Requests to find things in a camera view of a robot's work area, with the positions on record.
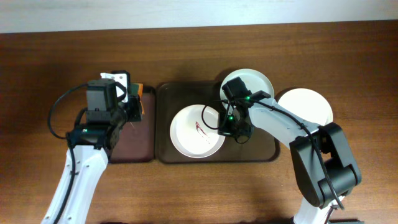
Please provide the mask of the green and orange sponge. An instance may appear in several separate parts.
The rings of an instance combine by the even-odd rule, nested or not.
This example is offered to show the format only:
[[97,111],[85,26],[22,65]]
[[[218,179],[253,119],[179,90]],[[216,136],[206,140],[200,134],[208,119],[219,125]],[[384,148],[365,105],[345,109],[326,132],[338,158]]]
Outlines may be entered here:
[[130,84],[130,94],[136,107],[139,109],[140,114],[145,114],[144,107],[142,104],[142,94],[144,85],[142,83],[131,83]]

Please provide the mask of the white plate front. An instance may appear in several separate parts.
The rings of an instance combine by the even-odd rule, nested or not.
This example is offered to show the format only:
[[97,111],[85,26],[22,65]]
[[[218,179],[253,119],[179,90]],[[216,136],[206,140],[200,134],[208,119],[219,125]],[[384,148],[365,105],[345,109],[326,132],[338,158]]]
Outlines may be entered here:
[[333,111],[324,96],[307,88],[286,89],[276,96],[283,108],[309,122],[322,126],[333,122]]

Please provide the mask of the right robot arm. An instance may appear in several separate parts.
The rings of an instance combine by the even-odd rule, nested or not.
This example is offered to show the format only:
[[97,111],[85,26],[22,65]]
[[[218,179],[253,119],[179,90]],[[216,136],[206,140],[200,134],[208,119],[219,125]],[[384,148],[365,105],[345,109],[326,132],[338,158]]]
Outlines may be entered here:
[[342,128],[309,122],[280,106],[270,94],[248,90],[239,77],[225,79],[221,91],[227,107],[218,118],[218,134],[250,139],[259,128],[289,148],[303,195],[292,223],[329,223],[362,179]]

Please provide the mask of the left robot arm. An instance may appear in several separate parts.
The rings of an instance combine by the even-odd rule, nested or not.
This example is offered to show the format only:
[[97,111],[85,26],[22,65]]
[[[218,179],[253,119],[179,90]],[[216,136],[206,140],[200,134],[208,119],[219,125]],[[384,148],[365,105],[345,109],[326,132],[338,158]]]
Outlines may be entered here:
[[84,223],[96,186],[105,171],[123,126],[141,121],[141,83],[123,85],[110,78],[91,80],[67,91],[84,88],[87,106],[76,116],[67,143],[63,174],[43,223]]

